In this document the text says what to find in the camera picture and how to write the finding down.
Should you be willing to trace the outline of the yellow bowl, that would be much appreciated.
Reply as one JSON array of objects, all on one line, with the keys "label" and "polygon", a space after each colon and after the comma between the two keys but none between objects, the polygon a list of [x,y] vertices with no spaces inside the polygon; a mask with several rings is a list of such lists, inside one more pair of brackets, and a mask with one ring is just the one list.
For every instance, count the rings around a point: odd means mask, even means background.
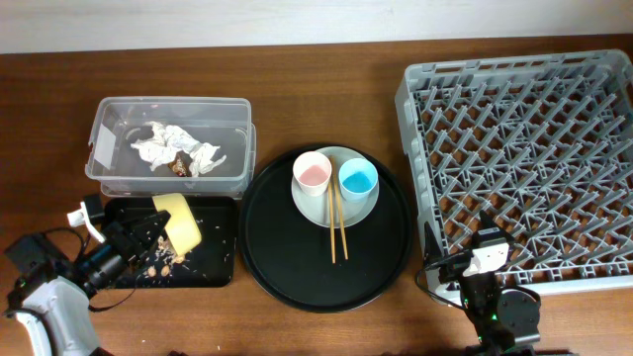
[{"label": "yellow bowl", "polygon": [[202,241],[196,220],[182,194],[153,196],[152,202],[158,212],[166,211],[170,214],[165,232],[178,256],[186,255]]}]

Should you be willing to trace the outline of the white tissue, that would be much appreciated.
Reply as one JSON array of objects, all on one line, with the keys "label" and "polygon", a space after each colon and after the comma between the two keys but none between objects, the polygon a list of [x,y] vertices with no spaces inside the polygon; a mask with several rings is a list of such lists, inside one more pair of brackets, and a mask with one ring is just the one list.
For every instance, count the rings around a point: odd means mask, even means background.
[{"label": "white tissue", "polygon": [[192,178],[209,173],[226,161],[226,155],[216,158],[221,149],[218,145],[198,141],[178,126],[158,122],[150,122],[149,125],[153,136],[138,139],[131,148],[149,164],[151,171],[161,165],[167,166],[177,153],[182,155]]}]

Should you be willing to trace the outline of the wooden chopstick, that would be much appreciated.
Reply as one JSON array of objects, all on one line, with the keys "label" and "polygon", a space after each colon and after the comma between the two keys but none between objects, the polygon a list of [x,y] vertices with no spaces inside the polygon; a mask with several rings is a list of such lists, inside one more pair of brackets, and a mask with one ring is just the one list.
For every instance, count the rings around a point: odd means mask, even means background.
[{"label": "wooden chopstick", "polygon": [[331,250],[331,262],[336,263],[336,246],[335,246],[335,213],[334,213],[334,191],[332,180],[328,181],[327,185],[327,200],[328,200],[328,217],[329,217],[329,232],[330,232],[330,250]]},{"label": "wooden chopstick", "polygon": [[334,194],[334,197],[332,198],[333,202],[336,203],[336,211],[337,211],[337,215],[338,215],[338,222],[339,222],[339,229],[340,229],[340,234],[341,234],[341,239],[342,239],[342,245],[343,245],[343,251],[344,251],[344,257],[345,260],[348,259],[348,250],[347,250],[347,241],[346,241],[346,235],[345,235],[345,227],[344,227],[344,217],[343,217],[343,209],[342,209],[342,202],[341,202],[341,193],[339,190],[339,181],[337,178],[337,170],[335,167],[335,160],[333,156],[329,157],[329,161],[331,163],[332,166],[332,173],[331,173],[331,179],[332,179],[332,192]]}]

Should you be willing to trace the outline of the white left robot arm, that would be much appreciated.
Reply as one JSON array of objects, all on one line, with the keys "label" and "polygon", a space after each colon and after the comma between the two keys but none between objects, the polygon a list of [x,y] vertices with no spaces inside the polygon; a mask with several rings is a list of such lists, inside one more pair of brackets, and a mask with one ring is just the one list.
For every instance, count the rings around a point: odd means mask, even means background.
[{"label": "white left robot arm", "polygon": [[157,246],[170,214],[160,211],[141,219],[111,222],[95,228],[104,219],[78,210],[68,215],[68,232],[86,225],[98,245],[84,249],[70,260],[41,231],[21,236],[5,255],[21,272],[8,294],[4,315],[28,331],[36,355],[105,355],[90,312],[104,312],[90,300],[111,287],[123,274],[144,265]]}]

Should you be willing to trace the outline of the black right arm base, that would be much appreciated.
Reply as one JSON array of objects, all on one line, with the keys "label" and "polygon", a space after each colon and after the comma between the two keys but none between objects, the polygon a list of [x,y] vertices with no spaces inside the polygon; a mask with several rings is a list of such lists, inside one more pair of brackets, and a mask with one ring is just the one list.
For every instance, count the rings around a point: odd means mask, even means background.
[{"label": "black right arm base", "polygon": [[472,315],[483,355],[530,354],[541,339],[538,329],[541,301],[522,288],[494,292]]}]

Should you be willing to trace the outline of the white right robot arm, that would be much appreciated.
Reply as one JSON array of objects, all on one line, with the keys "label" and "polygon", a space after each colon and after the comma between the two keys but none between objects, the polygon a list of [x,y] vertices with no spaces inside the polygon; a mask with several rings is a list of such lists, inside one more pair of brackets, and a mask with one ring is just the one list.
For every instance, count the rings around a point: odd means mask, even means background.
[{"label": "white right robot arm", "polygon": [[486,212],[479,212],[479,221],[481,228],[471,235],[468,247],[440,256],[435,246],[424,255],[424,269],[437,271],[442,284],[459,284],[460,303],[456,308],[473,324],[481,345],[492,349],[501,341],[496,312],[500,296],[496,271],[506,264],[514,239]]}]

